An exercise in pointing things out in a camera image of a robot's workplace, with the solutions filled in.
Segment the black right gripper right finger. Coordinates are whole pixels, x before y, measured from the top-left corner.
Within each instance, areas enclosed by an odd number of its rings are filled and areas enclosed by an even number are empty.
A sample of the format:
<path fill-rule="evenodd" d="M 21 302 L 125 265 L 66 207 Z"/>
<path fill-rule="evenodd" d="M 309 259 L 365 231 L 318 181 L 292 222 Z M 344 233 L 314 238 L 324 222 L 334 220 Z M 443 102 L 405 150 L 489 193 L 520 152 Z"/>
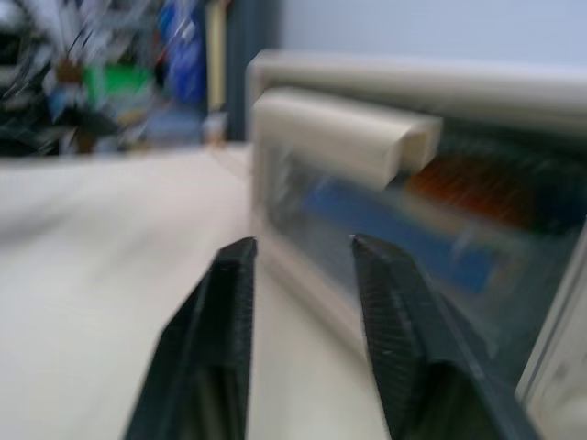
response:
<path fill-rule="evenodd" d="M 351 247 L 391 438 L 538 439 L 513 384 L 412 257 L 372 236 L 354 236 Z"/>

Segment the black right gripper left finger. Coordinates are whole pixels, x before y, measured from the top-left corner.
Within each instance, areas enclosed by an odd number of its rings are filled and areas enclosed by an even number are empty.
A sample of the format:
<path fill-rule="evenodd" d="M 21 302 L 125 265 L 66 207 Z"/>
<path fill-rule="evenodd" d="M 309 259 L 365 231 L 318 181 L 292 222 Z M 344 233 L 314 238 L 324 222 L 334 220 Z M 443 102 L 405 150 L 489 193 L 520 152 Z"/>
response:
<path fill-rule="evenodd" d="M 243 439 L 253 342 L 252 236 L 219 249 L 162 329 L 127 439 Z"/>

